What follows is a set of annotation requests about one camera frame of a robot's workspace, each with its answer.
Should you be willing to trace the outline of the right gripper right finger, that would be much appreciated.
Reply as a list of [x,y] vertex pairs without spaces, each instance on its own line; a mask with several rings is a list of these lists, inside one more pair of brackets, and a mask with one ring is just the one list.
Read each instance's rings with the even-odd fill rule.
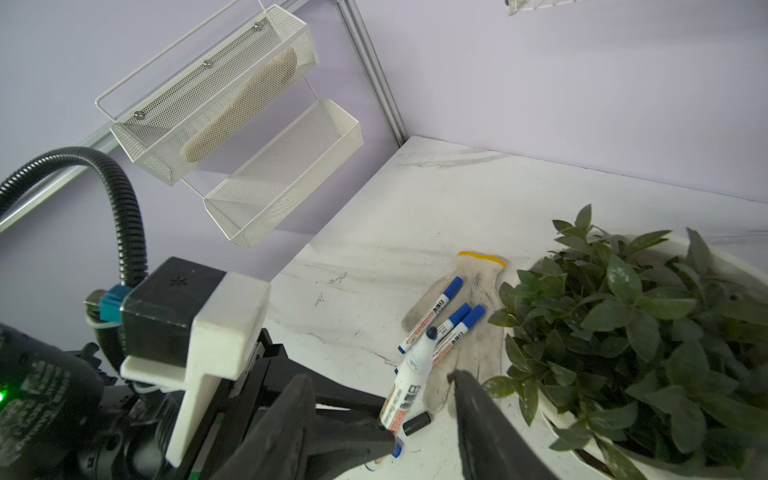
[[556,475],[528,446],[469,372],[448,375],[455,387],[458,447],[466,479],[535,480]]

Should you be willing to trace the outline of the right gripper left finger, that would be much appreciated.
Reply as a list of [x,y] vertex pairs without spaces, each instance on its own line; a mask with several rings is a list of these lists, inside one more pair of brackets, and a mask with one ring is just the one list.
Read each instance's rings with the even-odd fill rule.
[[315,418],[309,376],[295,376],[243,443],[214,474],[216,479],[303,479],[306,444]]

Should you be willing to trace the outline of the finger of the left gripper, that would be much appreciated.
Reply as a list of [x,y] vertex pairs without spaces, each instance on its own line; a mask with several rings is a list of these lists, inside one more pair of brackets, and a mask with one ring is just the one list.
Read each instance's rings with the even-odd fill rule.
[[265,358],[265,361],[267,367],[263,389],[269,401],[276,400],[295,376],[306,375],[312,380],[316,402],[321,405],[347,408],[367,414],[379,414],[383,407],[384,397],[346,387],[288,357],[269,357]]
[[395,452],[396,437],[378,420],[316,416],[305,443],[306,474],[344,474]]

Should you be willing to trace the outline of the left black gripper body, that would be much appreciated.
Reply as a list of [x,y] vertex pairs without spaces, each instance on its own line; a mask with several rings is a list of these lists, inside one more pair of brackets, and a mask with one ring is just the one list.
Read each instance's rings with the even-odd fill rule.
[[143,401],[100,371],[94,343],[64,352],[1,328],[1,476],[4,479],[215,479],[240,445],[219,431],[204,468],[203,432],[182,465],[165,459],[180,398]]

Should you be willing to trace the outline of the white marker pen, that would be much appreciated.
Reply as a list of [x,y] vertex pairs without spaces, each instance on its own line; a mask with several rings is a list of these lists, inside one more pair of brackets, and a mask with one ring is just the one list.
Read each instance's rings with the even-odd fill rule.
[[438,330],[429,327],[408,351],[397,368],[392,389],[384,402],[379,420],[385,430],[397,436],[432,371],[432,356]]
[[401,321],[402,330],[406,335],[397,347],[400,354],[406,354],[414,346],[463,285],[464,279],[460,276],[446,277],[437,281],[422,295]]
[[[430,310],[416,321],[415,325],[410,329],[407,337],[398,345],[398,351],[401,354],[406,354],[412,345],[419,339],[422,332],[429,327],[434,319],[436,319],[443,308],[450,302],[450,298],[446,294],[441,294]],[[471,307],[468,303],[463,304],[458,310],[448,317],[443,323],[436,327],[436,341],[437,346],[432,355],[432,366],[435,366],[441,357],[441,349],[445,346],[443,340],[450,334],[450,332],[471,312]]]
[[431,366],[435,367],[453,347],[466,336],[472,328],[485,316],[483,305],[471,307],[463,304],[438,327],[438,343],[432,355]]

